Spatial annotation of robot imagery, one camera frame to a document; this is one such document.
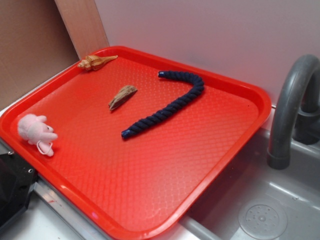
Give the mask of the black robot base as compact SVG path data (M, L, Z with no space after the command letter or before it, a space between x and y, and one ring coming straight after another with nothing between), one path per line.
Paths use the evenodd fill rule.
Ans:
M0 148L0 231L11 226L29 207L37 171L24 158Z

